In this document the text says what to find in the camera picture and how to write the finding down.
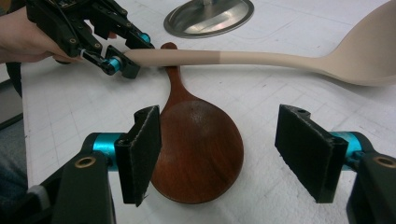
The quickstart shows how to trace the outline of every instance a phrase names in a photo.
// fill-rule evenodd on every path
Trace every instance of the dark wooden paddle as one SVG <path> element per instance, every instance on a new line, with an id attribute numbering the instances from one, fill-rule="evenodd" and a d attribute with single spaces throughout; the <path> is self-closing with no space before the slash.
<path id="1" fill-rule="evenodd" d="M 177 46 L 166 43 L 162 49 Z M 165 69 L 171 92 L 161 113 L 163 148 L 151 182 L 173 201 L 209 202 L 238 177 L 244 159 L 242 138 L 224 111 L 184 88 L 179 66 Z"/>

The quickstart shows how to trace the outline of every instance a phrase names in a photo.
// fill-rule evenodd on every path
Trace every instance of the wooden spoon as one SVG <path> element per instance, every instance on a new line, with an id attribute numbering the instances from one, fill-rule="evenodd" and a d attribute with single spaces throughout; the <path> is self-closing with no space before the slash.
<path id="1" fill-rule="evenodd" d="M 307 58 L 265 52 L 131 49 L 141 66 L 182 64 L 265 64 L 304 69 L 363 86 L 396 83 L 396 1 L 361 20 L 329 55 Z"/>
<path id="2" fill-rule="evenodd" d="M 164 48 L 177 46 L 167 43 Z M 171 92 L 161 113 L 163 147 L 151 182 L 176 202 L 214 200 L 233 184 L 242 168 L 241 135 L 224 111 L 184 88 L 179 67 L 165 69 Z"/>

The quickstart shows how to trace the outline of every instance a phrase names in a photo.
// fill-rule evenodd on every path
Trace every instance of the white countertop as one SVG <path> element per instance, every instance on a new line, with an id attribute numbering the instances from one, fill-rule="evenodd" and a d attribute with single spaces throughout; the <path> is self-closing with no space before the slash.
<path id="1" fill-rule="evenodd" d="M 310 57 L 330 53 L 364 16 L 385 0 L 253 1 L 253 17 L 224 35 L 182 39 L 163 20 L 186 1 L 117 1 L 159 48 L 269 51 Z M 127 50 L 124 40 L 104 41 Z M 396 157 L 396 87 L 360 87 L 305 71 L 260 65 L 182 66 L 186 88 L 234 120 L 245 147 L 233 186 L 215 201 L 174 203 L 154 187 L 135 208 L 122 203 L 117 173 L 110 184 L 119 223 L 347 223 L 355 174 L 341 174 L 334 203 L 316 204 L 276 150 L 280 104 L 312 113 L 327 131 L 365 134 L 375 149 Z M 109 77 L 90 63 L 61 65 L 47 59 L 22 67 L 23 115 L 29 185 L 45 180 L 76 155 L 89 133 L 124 133 L 133 114 L 163 108 L 170 85 L 162 68 L 142 68 L 136 79 Z"/>

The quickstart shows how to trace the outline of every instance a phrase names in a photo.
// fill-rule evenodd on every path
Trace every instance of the spoon head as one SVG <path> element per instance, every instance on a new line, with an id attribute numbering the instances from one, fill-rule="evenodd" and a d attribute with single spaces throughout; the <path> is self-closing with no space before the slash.
<path id="1" fill-rule="evenodd" d="M 396 84 L 396 1 L 361 20 L 324 59 L 331 77 L 363 86 Z"/>
<path id="2" fill-rule="evenodd" d="M 242 138 L 221 109 L 197 99 L 169 107 L 161 114 L 163 148 L 151 182 L 179 203 L 218 198 L 242 168 Z"/>

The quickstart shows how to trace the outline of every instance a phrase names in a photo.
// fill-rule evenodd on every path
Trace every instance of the teal joint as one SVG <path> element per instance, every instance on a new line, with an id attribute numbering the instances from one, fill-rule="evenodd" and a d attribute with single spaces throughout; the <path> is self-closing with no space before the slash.
<path id="1" fill-rule="evenodd" d="M 352 161 L 359 161 L 361 155 L 364 154 L 361 148 L 361 142 L 353 133 L 349 132 L 330 132 L 333 136 L 343 138 L 348 142 L 346 149 L 346 162 L 344 164 L 343 170 L 353 170 L 349 163 Z"/>
<path id="2" fill-rule="evenodd" d="M 141 33 L 139 34 L 140 38 L 142 38 L 146 43 L 150 43 L 151 39 L 149 38 L 149 36 L 145 33 Z"/>
<path id="3" fill-rule="evenodd" d="M 114 67 L 115 73 L 120 71 L 121 69 L 121 62 L 117 60 L 116 58 L 111 58 L 107 61 L 109 64 L 111 64 Z"/>
<path id="4" fill-rule="evenodd" d="M 100 133 L 93 143 L 93 150 L 101 151 L 109 160 L 108 171 L 118 171 L 116 149 L 114 144 L 120 138 L 121 133 Z"/>

